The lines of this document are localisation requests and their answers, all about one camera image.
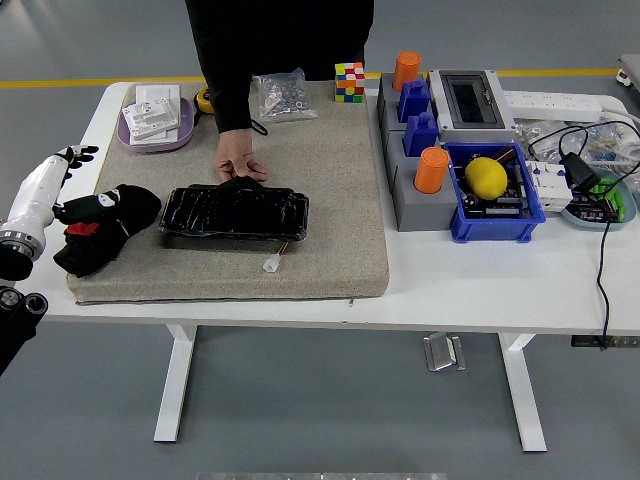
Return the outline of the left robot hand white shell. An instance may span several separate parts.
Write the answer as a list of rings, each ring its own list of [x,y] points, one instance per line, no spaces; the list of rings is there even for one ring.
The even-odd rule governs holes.
[[[97,146],[73,145],[47,157],[22,181],[1,235],[9,232],[43,243],[44,230],[54,219],[53,206],[69,170],[90,162],[98,151]]]

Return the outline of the person's right hand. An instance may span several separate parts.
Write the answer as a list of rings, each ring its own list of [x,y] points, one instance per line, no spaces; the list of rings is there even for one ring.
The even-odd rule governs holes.
[[[221,182],[235,177],[249,177],[264,182],[268,177],[267,169],[254,157],[251,129],[230,130],[219,134],[214,169]]]

